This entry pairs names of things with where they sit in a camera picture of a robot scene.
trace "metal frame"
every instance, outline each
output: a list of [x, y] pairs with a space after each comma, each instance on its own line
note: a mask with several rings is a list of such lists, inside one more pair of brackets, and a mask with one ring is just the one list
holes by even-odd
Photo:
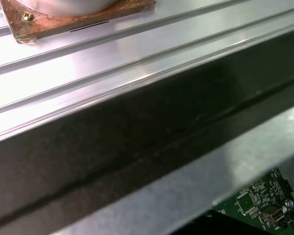
[[291, 30], [294, 0], [158, 0], [31, 46], [0, 15], [0, 140]]
[[294, 156], [294, 107], [53, 235], [165, 235]]

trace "green circuit board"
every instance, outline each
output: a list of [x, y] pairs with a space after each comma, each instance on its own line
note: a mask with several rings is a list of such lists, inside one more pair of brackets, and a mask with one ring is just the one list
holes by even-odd
[[285, 216], [283, 223], [272, 223], [260, 213], [287, 199], [294, 202], [291, 192], [288, 181], [274, 169], [213, 209], [272, 234], [294, 235], [294, 221], [289, 217]]

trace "screw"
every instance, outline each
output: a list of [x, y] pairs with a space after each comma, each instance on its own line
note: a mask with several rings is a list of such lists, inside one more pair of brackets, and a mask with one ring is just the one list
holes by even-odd
[[294, 207], [294, 202], [292, 200], [287, 200], [285, 202], [285, 206], [288, 208], [288, 209], [291, 209]]
[[35, 18], [34, 15], [30, 12], [25, 12], [23, 14], [23, 20], [25, 21], [32, 21], [34, 18]]

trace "brass screw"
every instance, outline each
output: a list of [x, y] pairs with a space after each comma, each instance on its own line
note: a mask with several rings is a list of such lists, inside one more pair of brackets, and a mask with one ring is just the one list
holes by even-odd
[[35, 18], [34, 15], [31, 14], [30, 12], [25, 12], [23, 14], [23, 20], [25, 21], [32, 21], [34, 18]]

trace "metal base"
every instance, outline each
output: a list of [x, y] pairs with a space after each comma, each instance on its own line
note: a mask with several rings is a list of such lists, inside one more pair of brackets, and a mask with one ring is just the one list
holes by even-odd
[[43, 38], [114, 18], [153, 9], [156, 0], [120, 0], [108, 9], [82, 17], [55, 17], [31, 10], [16, 0], [0, 0], [14, 38], [29, 44]]

